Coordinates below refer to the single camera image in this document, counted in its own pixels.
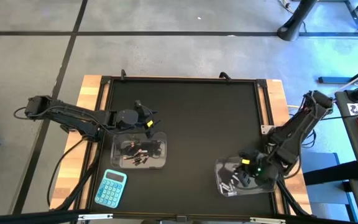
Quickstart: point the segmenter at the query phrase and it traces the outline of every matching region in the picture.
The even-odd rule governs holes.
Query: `gray floor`
[[[0,30],[71,31],[80,4],[0,0]],[[276,0],[93,0],[80,30],[275,32],[289,17]],[[308,32],[357,29],[340,2],[317,3],[306,26]],[[68,37],[0,37],[0,214],[9,212],[39,127],[14,119],[12,112],[30,96],[50,94],[67,43]],[[77,37],[59,98],[76,103],[83,75],[119,75],[122,68],[129,76],[217,77],[225,71],[233,78],[277,78],[283,80],[288,104],[298,105],[308,90],[328,94],[339,87],[319,85],[317,77],[358,72],[358,37],[296,42],[277,37]],[[342,121],[321,122],[316,131],[315,147],[305,151],[336,152],[341,162],[354,160]],[[45,193],[66,137],[57,124],[51,125],[25,212],[48,209]]]

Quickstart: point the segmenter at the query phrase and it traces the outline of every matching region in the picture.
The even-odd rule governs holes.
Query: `transparent plastic box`
[[[160,169],[167,160],[167,135],[155,133],[117,134],[111,149],[111,165],[122,169]]]
[[[275,182],[260,184],[257,183],[253,177],[249,178],[250,182],[247,187],[244,187],[240,182],[235,182],[235,184],[232,184],[230,179],[232,179],[234,169],[237,168],[240,162],[240,157],[228,157],[216,160],[216,185],[220,194],[225,197],[232,197],[249,194],[269,193],[275,190]],[[222,183],[226,188],[229,188],[229,190],[222,188]]]

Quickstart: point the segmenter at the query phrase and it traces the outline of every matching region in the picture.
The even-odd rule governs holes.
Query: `calculator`
[[[126,174],[111,169],[106,170],[94,201],[110,208],[117,208],[126,182]]]

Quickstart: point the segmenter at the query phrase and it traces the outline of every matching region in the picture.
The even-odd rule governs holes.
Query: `wooden table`
[[[85,75],[78,97],[77,106],[94,110],[96,106],[96,99],[98,97],[101,75]],[[268,96],[270,98],[270,107],[272,109],[274,125],[280,126],[289,119],[287,101],[284,95],[283,84],[281,80],[267,80]],[[104,88],[100,110],[104,109],[106,97],[108,94],[108,85]],[[265,108],[265,98],[262,88],[259,88],[260,102],[262,105],[262,116],[264,121],[267,119],[267,110]],[[81,139],[78,133],[70,133],[68,135],[65,151],[72,147]],[[89,161],[93,160],[94,151],[97,143],[93,143],[92,152]],[[75,185],[78,183],[81,174],[81,168],[84,162],[86,143],[83,142],[75,150],[69,153],[62,163],[58,172],[55,190],[53,191],[50,208],[59,206],[64,199],[70,194]],[[308,213],[311,213],[308,194],[306,191],[305,180],[303,179],[302,170],[293,178],[285,181],[286,186],[292,193],[295,200]],[[88,196],[89,181],[83,189],[82,200],[80,208],[85,208],[85,202]],[[277,208],[279,213],[284,213],[283,203],[281,200],[280,190],[276,189]]]

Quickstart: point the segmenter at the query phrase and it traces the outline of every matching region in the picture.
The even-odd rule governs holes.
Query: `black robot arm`
[[[33,120],[50,119],[60,123],[65,131],[77,130],[88,141],[100,141],[99,131],[112,134],[135,128],[144,129],[148,138],[153,135],[156,111],[148,109],[137,100],[133,110],[92,111],[79,106],[54,100],[50,96],[29,98],[24,114]]]
[[[283,126],[273,128],[268,133],[269,150],[267,161],[273,164],[278,173],[288,175],[296,164],[301,144],[317,122],[333,112],[333,99],[319,91],[309,91],[298,112]]]

